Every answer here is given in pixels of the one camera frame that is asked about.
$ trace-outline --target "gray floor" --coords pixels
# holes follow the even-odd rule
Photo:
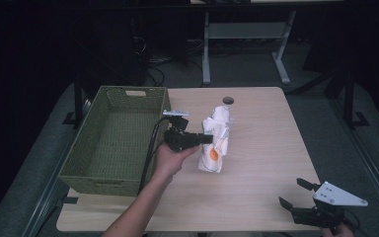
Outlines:
[[[290,85],[282,85],[270,55],[277,44],[277,41],[272,43],[239,42],[238,53],[224,57],[211,57],[209,87],[274,86],[290,91],[319,75],[302,71],[309,45],[291,43],[284,53],[283,62],[292,82]],[[168,88],[199,87],[202,78],[197,65],[201,65],[201,57],[192,57],[191,61],[187,65],[169,62],[157,66],[156,68],[165,74],[164,86]],[[151,72],[155,78],[160,78],[157,71],[151,70]],[[151,82],[147,81],[146,85],[151,86]],[[370,157],[379,171],[379,113],[369,95],[356,86],[354,110],[362,112],[370,122],[370,126],[358,127],[356,130],[348,129],[339,112],[342,107],[342,97],[336,100],[326,99],[323,95],[326,85],[327,82],[319,84],[302,95],[287,96],[287,101],[321,182],[329,181],[367,199],[369,201],[367,207],[351,207],[350,210],[356,214],[361,222],[361,228],[369,236],[379,236],[379,190],[371,176],[371,171],[364,166],[362,158],[363,156]],[[58,162],[63,159],[71,137],[75,134],[72,125],[62,124],[69,112],[73,112],[72,87],[66,89],[54,107],[53,113],[17,179],[0,205],[0,236],[22,236],[28,224],[31,223],[30,219],[35,213],[36,206],[43,207],[43,214],[49,216],[48,219],[38,221],[38,226],[44,222],[38,236],[101,235],[101,233],[59,232],[55,223],[60,207],[54,206],[58,199],[63,198],[67,187],[56,182],[55,194],[50,197],[43,195],[49,177]],[[362,145],[365,150],[360,149],[359,145]],[[289,234],[303,237],[320,236],[319,232]],[[282,235],[265,233],[265,237],[273,236]]]

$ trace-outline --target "green wicker basket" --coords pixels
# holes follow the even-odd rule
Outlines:
[[[101,87],[59,178],[78,193],[135,197],[153,127],[170,109],[166,88]],[[155,147],[167,129],[163,121]]]

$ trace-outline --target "wooden table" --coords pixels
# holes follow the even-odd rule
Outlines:
[[[147,231],[293,231],[316,228],[294,224],[278,197],[312,207],[312,193],[296,178],[320,183],[284,94],[279,88],[170,89],[173,109],[189,111],[188,131],[202,132],[201,121],[222,98],[233,97],[234,119],[228,155],[220,174],[197,169],[190,156],[166,189]],[[60,231],[104,231],[133,197],[80,195],[63,205]]]

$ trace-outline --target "basket handle hole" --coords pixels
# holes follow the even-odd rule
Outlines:
[[[145,91],[125,91],[125,94],[133,97],[146,97]]]

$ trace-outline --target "black cable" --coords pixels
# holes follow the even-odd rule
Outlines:
[[[162,140],[161,142],[159,142],[159,144],[156,146],[155,150],[152,152],[152,155],[150,156],[151,158],[153,158],[153,156],[155,156],[156,151],[158,151],[159,146],[161,146],[164,141],[165,140]]]
[[[134,41],[140,40],[142,42],[142,48],[139,50],[139,52],[137,52],[140,55],[140,53],[143,53],[147,48],[146,40],[144,40],[142,37],[134,37],[133,39]]]
[[[195,65],[202,73],[202,67],[200,65],[198,65],[198,63],[192,61],[192,60],[189,60],[190,63],[192,63],[193,65]],[[204,86],[204,81],[201,81],[201,85],[199,85],[199,88],[202,88]]]
[[[138,195],[143,190],[146,183],[146,174],[147,174],[147,170],[149,169],[150,162],[152,161],[152,156],[154,155],[154,153],[152,153],[152,150],[153,150],[153,146],[155,145],[155,140],[158,134],[159,126],[163,120],[169,119],[169,118],[170,117],[160,118],[158,122],[156,122],[155,127],[153,127],[152,136],[150,137],[150,142],[149,142],[149,148],[147,149],[146,160],[144,161],[143,172],[141,173],[140,186],[138,188],[138,193],[137,193]]]
[[[226,52],[226,48],[232,49],[232,52]],[[227,43],[219,44],[217,47],[212,46],[209,50],[208,56],[210,57],[229,57],[237,53],[235,47]]]
[[[351,221],[348,221],[348,224],[352,225],[352,228],[356,229],[357,231],[359,231],[362,235],[364,235],[365,237],[369,237],[369,235],[363,230],[361,229],[361,223],[359,222],[359,219],[358,217],[352,212],[350,211],[349,209],[345,209],[350,215],[353,216],[353,218],[355,219],[356,221],[356,224],[353,224]]]
[[[158,59],[160,61],[156,61],[156,62],[152,62],[151,65],[152,67],[155,67],[155,66],[160,66],[160,65],[163,65],[163,64],[166,64],[166,63],[169,63],[169,62],[172,62],[174,61],[174,58],[172,57],[167,57],[165,59]]]
[[[161,81],[158,82],[158,81],[156,81],[155,77],[153,77],[153,75],[149,71],[147,72],[147,76],[153,82],[153,86],[154,87],[163,87],[163,84],[165,82],[165,73],[163,73],[163,71],[161,71],[160,69],[154,68],[154,67],[147,67],[147,69],[155,70],[155,71],[159,72],[162,75]]]
[[[217,39],[212,39],[208,41],[208,45],[212,45],[217,41]],[[198,48],[189,50],[188,57],[201,56],[204,53],[204,43],[200,45]]]
[[[198,42],[198,44],[196,46],[190,46],[188,48],[188,55],[191,55],[192,53],[195,53],[197,51],[204,49],[204,41],[202,39],[200,39],[197,42]]]

